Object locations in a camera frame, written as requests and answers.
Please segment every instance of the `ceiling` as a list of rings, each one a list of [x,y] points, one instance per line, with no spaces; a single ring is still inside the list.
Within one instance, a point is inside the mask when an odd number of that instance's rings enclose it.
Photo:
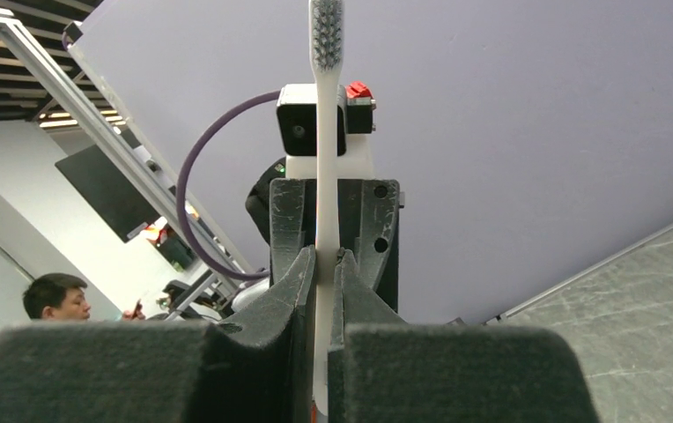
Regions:
[[[0,0],[62,66],[98,109],[110,114],[108,102],[62,47],[62,31],[72,21],[85,20],[101,0]],[[0,121],[69,120],[46,89],[0,41]]]

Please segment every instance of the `black hair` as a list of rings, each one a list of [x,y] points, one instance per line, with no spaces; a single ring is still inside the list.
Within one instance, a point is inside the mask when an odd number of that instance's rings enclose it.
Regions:
[[[66,273],[43,275],[34,280],[23,293],[23,307],[28,317],[38,320],[45,307],[61,307],[67,291],[74,288],[85,289],[87,284],[81,278]]]

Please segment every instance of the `screw hole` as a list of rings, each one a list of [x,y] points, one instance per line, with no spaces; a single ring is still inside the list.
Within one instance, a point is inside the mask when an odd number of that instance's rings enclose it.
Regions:
[[[385,198],[388,195],[388,188],[386,188],[383,185],[379,185],[379,186],[375,187],[375,189],[373,190],[373,193],[378,198]]]
[[[224,332],[224,333],[238,333],[243,328],[239,324],[235,323],[220,323],[218,327]]]
[[[385,253],[386,250],[388,249],[388,241],[386,241],[383,238],[378,238],[373,243],[373,247],[375,248],[375,251],[379,253]]]

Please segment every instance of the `red clip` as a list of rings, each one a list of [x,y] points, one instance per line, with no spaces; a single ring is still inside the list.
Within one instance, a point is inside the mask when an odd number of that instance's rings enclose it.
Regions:
[[[371,99],[373,98],[373,93],[370,92],[370,89],[367,87],[367,85],[359,81],[349,84],[346,90],[348,99],[358,99],[363,97],[369,97]]]

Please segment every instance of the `black screen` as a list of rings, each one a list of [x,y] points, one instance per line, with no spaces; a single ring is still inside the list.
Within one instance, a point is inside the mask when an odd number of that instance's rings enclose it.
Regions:
[[[56,168],[124,242],[160,217],[97,145],[59,160]]]

